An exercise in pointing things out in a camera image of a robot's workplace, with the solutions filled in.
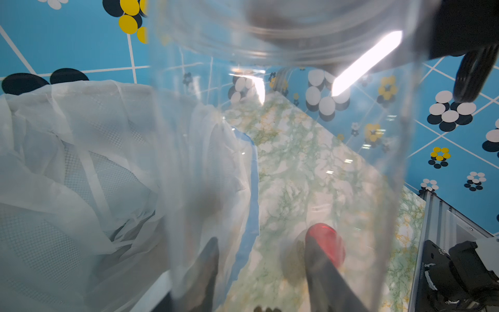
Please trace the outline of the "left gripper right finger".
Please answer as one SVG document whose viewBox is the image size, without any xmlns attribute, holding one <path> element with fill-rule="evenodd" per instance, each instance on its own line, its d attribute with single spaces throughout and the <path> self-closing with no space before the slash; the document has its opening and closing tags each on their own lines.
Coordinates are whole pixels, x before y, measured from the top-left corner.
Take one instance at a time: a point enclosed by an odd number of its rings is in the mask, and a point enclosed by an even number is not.
<svg viewBox="0 0 499 312">
<path fill-rule="evenodd" d="M 311 311 L 367 310 L 338 269 L 311 239 L 305 245 L 305 273 Z"/>
</svg>

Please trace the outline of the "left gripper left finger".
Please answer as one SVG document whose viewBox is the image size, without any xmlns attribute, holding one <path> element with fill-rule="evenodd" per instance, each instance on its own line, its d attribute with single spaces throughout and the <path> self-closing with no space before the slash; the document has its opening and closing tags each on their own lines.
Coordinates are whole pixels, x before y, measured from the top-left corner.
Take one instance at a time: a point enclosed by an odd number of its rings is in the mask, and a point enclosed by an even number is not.
<svg viewBox="0 0 499 312">
<path fill-rule="evenodd" d="M 185 292 L 179 298 L 168 292 L 152 311 L 212 311 L 219 257 L 218 239 L 212 237 L 184 276 Z"/>
</svg>

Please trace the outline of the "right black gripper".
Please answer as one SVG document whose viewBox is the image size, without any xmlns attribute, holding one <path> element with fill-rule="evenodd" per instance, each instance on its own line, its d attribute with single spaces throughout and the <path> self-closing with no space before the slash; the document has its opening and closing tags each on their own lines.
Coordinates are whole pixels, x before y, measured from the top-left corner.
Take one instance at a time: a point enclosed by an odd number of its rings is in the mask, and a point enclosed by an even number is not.
<svg viewBox="0 0 499 312">
<path fill-rule="evenodd" d="M 462 55 L 498 44 L 498 1 L 437 1 L 422 15 L 413 37 L 430 59 Z"/>
</svg>

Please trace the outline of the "clear plastic jar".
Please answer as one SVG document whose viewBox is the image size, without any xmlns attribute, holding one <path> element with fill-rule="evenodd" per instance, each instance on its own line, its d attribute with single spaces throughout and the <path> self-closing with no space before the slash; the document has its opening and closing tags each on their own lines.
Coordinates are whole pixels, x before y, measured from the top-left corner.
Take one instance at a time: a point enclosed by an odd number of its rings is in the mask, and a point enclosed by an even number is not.
<svg viewBox="0 0 499 312">
<path fill-rule="evenodd" d="M 408 311 L 424 204 L 405 188 L 430 1 L 152 1 L 153 86 L 219 109 L 257 152 L 259 211 L 214 311 L 311 311 L 279 255 L 315 223 L 366 311 Z"/>
</svg>

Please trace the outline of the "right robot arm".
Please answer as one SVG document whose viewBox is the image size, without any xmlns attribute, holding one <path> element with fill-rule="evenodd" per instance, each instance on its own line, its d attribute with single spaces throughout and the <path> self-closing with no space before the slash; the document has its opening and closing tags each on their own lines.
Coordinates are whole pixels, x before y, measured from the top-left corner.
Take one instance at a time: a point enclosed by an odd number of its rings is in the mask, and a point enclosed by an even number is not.
<svg viewBox="0 0 499 312">
<path fill-rule="evenodd" d="M 498 306 L 498 2 L 439 1 L 408 182 L 428 204 L 417 311 Z"/>
</svg>

